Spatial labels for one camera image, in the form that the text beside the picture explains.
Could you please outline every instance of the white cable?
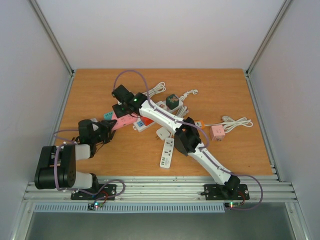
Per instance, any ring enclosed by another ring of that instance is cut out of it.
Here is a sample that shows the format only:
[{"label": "white cable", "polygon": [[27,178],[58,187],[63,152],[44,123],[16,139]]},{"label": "white cable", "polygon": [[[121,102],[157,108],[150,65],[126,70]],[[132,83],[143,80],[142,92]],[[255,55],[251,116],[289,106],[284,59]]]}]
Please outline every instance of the white cable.
[{"label": "white cable", "polygon": [[[191,89],[190,91],[186,91],[181,97],[179,97],[180,101],[183,102],[189,94],[193,94],[196,95],[198,93],[197,89]],[[178,112],[176,113],[177,117],[183,118],[185,115],[187,115],[187,113],[189,113],[188,107],[187,106],[181,106],[178,109]]]},{"label": "white cable", "polygon": [[198,93],[197,89],[191,89],[190,91],[186,91],[183,96],[179,97],[179,99],[183,102],[189,94],[196,95]]},{"label": "white cable", "polygon": [[150,98],[156,94],[159,94],[159,93],[163,93],[166,89],[166,84],[164,81],[161,81],[159,82],[154,88],[150,89],[148,92],[149,92],[149,96]]},{"label": "white cable", "polygon": [[188,112],[189,112],[188,107],[182,105],[178,109],[178,112],[176,113],[176,116],[179,117],[179,118],[183,118],[185,115],[187,115]]},{"label": "white cable", "polygon": [[223,125],[224,132],[227,134],[237,126],[244,126],[247,128],[251,128],[254,125],[251,119],[247,119],[246,117],[239,118],[237,121],[235,121],[229,116],[223,116],[222,120],[223,120],[222,123],[205,124],[205,126]]}]

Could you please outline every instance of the white wall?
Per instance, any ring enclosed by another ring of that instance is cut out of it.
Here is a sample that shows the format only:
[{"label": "white wall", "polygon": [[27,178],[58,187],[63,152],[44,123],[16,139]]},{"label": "white wall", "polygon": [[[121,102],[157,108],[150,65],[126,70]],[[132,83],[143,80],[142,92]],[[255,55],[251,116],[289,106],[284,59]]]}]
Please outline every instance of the white wall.
[{"label": "white wall", "polygon": [[320,2],[293,1],[252,81],[284,180],[320,236]]},{"label": "white wall", "polygon": [[38,0],[74,69],[246,69],[282,2]]},{"label": "white wall", "polygon": [[27,0],[0,7],[0,235],[9,239],[69,75]]}]

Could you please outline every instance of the ventilation grille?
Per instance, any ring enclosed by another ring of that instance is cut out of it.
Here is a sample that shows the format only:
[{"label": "ventilation grille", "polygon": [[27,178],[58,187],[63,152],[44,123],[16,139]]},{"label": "ventilation grille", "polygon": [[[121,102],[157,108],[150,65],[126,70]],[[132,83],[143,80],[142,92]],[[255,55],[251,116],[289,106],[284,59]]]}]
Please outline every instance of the ventilation grille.
[{"label": "ventilation grille", "polygon": [[38,213],[224,213],[223,203],[111,203],[89,210],[87,203],[36,203]]}]

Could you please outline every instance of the power strip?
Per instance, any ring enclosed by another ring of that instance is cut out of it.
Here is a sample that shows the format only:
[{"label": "power strip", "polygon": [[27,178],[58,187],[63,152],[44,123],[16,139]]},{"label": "power strip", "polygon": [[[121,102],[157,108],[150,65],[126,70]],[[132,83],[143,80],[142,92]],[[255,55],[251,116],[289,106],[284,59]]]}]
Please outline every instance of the power strip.
[{"label": "power strip", "polygon": [[162,150],[162,155],[160,160],[161,168],[165,168],[165,169],[170,168],[174,147],[175,147],[175,139],[171,137],[167,137],[164,140],[164,145],[163,145],[163,150]]},{"label": "power strip", "polygon": [[116,124],[114,125],[114,127],[112,128],[112,130],[117,130],[119,128],[122,128],[124,126],[127,126],[129,124],[133,124],[135,122],[137,122],[137,117],[133,117],[130,115],[125,115],[122,116],[120,118],[117,118],[117,116],[115,114],[112,115],[112,120],[117,120]]}]

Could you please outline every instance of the wooden surface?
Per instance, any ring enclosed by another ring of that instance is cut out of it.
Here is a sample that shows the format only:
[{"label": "wooden surface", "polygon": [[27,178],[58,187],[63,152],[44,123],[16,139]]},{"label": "wooden surface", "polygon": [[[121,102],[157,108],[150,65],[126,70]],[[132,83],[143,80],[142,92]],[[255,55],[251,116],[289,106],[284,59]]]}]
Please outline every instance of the wooden surface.
[{"label": "wooden surface", "polygon": [[[116,99],[111,91],[121,69],[78,69],[67,100],[60,129],[76,129],[83,119],[103,119],[112,111]],[[252,119],[251,128],[238,126],[221,142],[211,141],[209,151],[229,170],[239,174],[271,175],[264,141],[260,132],[251,96],[241,69],[141,69],[148,86],[153,88],[165,82],[166,91],[152,97],[163,101],[170,94],[178,97],[191,89],[197,95],[189,95],[184,104],[189,108],[187,116],[203,120],[206,124],[220,123],[223,115],[237,120]],[[144,92],[142,79],[132,72],[122,75],[117,83],[132,92]],[[104,145],[91,159],[76,163],[77,171],[100,176],[208,176],[192,157],[174,150],[170,169],[160,168],[164,142],[156,139],[158,124],[143,132],[132,125],[116,131],[113,140]],[[76,137],[75,132],[59,136]]]}]

